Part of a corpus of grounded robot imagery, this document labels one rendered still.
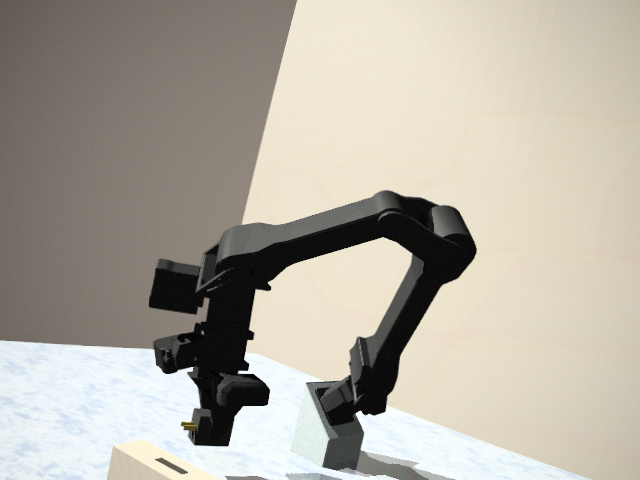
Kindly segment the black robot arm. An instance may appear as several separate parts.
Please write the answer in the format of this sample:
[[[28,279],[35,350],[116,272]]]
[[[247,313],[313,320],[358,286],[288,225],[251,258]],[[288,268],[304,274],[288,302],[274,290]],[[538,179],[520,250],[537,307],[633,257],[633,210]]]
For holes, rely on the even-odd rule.
[[[471,233],[453,206],[381,190],[285,224],[233,226],[203,253],[200,266],[158,259],[149,307],[197,315],[205,297],[208,318],[250,323],[255,289],[270,291],[267,282],[288,266],[383,237],[412,254],[410,266],[376,333],[358,336],[350,349],[351,374],[315,390],[331,426],[354,422],[352,415],[360,410],[377,416],[386,412],[401,353],[438,291],[475,258]],[[193,332],[154,340],[163,373],[200,363],[202,370],[212,370],[214,338],[208,329],[201,332],[196,323]]]

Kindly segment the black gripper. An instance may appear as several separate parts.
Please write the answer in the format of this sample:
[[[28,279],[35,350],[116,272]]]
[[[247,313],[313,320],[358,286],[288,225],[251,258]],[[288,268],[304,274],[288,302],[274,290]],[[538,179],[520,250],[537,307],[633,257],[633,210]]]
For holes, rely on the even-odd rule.
[[[196,384],[201,409],[210,409],[211,439],[219,440],[243,406],[266,406],[270,388],[248,371],[244,360],[247,341],[254,340],[250,323],[229,323],[208,318],[201,330],[211,331],[214,338],[212,370],[202,370],[201,363],[186,374]]]

